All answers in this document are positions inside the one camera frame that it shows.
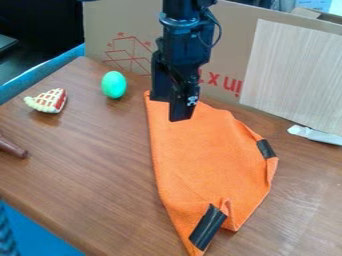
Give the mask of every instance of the black cable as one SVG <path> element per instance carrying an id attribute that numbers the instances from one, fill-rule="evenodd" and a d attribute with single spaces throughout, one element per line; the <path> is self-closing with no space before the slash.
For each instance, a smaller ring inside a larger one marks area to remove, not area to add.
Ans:
<path id="1" fill-rule="evenodd" d="M 213 43 L 212 45 L 209 45 L 209 44 L 207 44 L 206 42 L 204 42 L 204 40 L 203 40 L 202 37 L 201 37 L 201 32 L 198 32 L 198 33 L 197 33 L 197 37 L 198 37 L 198 39 L 200 40 L 200 42 L 201 42 L 205 47 L 207 47 L 207 48 L 214 48 L 214 47 L 218 44 L 218 42 L 221 40 L 221 37 L 222 37 L 222 27 L 221 27 L 221 24 L 218 22 L 218 20 L 215 18 L 215 16 L 212 14 L 212 12 L 211 12 L 209 9 L 206 8 L 206 9 L 204 9 L 203 12 L 204 12 L 204 15 L 205 15 L 207 18 L 211 19 L 212 22 L 219 28 L 219 35 L 218 35 L 218 37 L 217 37 L 215 43 Z"/>

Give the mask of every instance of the wooden handle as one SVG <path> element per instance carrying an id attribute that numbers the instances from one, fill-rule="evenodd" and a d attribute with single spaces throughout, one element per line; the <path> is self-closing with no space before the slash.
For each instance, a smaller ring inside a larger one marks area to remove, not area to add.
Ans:
<path id="1" fill-rule="evenodd" d="M 3 150 L 7 153 L 10 153 L 16 157 L 19 158 L 26 158 L 28 152 L 17 145 L 13 144 L 9 140 L 5 139 L 1 134 L 0 134 L 0 150 Z"/>

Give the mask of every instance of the black clip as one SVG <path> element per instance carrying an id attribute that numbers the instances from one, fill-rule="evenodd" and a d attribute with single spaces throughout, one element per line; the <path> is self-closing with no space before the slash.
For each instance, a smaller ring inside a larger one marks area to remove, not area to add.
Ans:
<path id="1" fill-rule="evenodd" d="M 272 157 L 276 157 L 276 153 L 273 151 L 271 145 L 268 143 L 267 140 L 259 140 L 257 142 L 257 146 L 262 154 L 262 156 L 267 160 Z"/>
<path id="2" fill-rule="evenodd" d="M 201 251 L 207 248 L 222 223 L 227 219 L 227 215 L 212 204 L 202 217 L 200 222 L 189 237 L 189 240 Z"/>

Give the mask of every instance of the wooden table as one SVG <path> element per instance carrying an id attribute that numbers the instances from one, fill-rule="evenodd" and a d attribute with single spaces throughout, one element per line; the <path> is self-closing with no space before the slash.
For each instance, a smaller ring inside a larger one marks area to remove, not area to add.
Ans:
<path id="1" fill-rule="evenodd" d="M 0 194 L 88 255 L 186 255 L 163 208 L 151 164 L 142 93 L 150 80 L 127 74 L 121 100 L 99 88 L 109 70 L 79 58 L 0 108 L 0 128 L 30 152 L 0 153 Z M 59 115 L 32 111 L 24 96 L 63 87 Z M 234 234 L 221 230 L 206 255 L 342 255 L 342 148 L 287 134 L 292 124 L 230 110 L 280 157 L 270 195 Z"/>

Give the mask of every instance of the orange cloth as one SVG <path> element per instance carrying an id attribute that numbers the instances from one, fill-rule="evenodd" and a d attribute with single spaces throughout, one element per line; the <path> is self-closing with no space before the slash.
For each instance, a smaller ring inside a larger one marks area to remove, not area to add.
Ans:
<path id="1" fill-rule="evenodd" d="M 145 92 L 152 160 L 160 198 L 192 256 L 189 236 L 213 204 L 237 231 L 270 191 L 278 158 L 265 160 L 262 137 L 226 110 L 199 102 L 192 119 L 169 122 L 169 104 Z"/>

